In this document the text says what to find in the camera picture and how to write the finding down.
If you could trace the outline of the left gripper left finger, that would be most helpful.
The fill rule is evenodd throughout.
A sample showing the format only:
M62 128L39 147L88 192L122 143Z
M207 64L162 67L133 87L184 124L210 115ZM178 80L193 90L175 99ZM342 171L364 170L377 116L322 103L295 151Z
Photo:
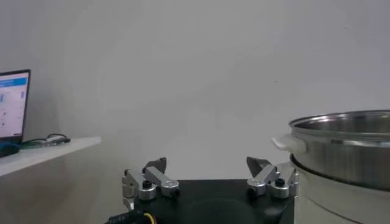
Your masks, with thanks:
M126 169L121 178L122 203L128 210L135 209L135 201L152 201L159 192L163 197L180 196L180 183L165 175L167 158L149 161L140 171Z

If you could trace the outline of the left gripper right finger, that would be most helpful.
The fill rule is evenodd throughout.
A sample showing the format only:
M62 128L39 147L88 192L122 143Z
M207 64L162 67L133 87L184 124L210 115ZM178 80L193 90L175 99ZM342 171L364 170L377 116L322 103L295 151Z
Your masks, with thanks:
M248 156L246 163L252 175L246 181L250 198L258 198L267 192L281 200L297 196L299 174L289 162L273 165L266 159Z

